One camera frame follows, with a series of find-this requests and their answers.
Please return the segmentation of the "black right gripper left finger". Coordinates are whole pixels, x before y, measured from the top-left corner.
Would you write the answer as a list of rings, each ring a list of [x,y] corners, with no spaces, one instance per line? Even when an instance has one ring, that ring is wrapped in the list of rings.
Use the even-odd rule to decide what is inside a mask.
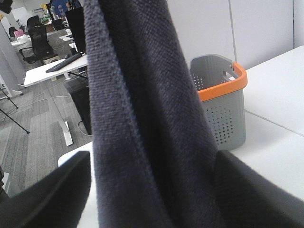
[[[2,228],[75,228],[91,188],[91,160],[80,151],[42,180],[0,204]]]

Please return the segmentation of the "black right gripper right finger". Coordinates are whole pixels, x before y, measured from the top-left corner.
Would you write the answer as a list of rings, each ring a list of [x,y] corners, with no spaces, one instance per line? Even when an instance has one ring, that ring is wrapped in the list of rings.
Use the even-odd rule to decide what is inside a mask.
[[[274,185],[229,151],[218,151],[214,191],[228,228],[302,228],[304,202]]]

